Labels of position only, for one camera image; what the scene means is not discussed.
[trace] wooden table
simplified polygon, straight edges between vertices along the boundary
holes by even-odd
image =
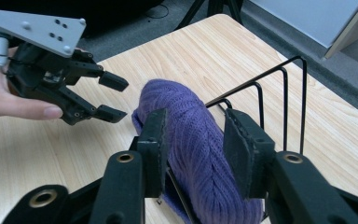
[[[61,184],[70,192],[103,175],[108,158],[127,150],[136,135],[131,112],[147,80],[166,78],[187,85],[205,103],[286,59],[225,15],[216,15],[101,62],[126,78],[124,92],[83,78],[73,88],[94,105],[106,104],[129,115],[120,123],[97,119],[69,126],[62,120],[0,118],[0,222],[27,192]],[[288,149],[298,151],[301,70],[289,72]],[[266,131],[282,149],[282,75],[261,82]],[[237,93],[234,108],[258,120],[255,90]],[[328,181],[358,195],[358,110],[312,77],[308,79],[305,155]],[[180,223],[163,203],[146,201],[147,223]]]

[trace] gray floor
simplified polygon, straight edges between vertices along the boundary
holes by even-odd
[[[104,60],[173,31],[192,3],[191,0],[164,0],[161,6],[138,18],[80,40],[78,46],[92,52],[96,61]],[[207,1],[192,22],[204,19],[206,10]],[[323,56],[327,49],[251,2],[244,2],[241,17],[248,30],[287,58],[305,57],[311,76],[358,108],[358,41],[326,60]]]

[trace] knit hat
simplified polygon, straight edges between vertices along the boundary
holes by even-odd
[[[224,156],[223,133],[205,104],[182,84],[150,80],[132,114],[138,134],[147,115],[161,108],[168,111],[168,162],[201,223],[260,223],[262,202],[240,196]],[[172,189],[166,189],[164,200],[189,223],[180,202],[170,192]]]

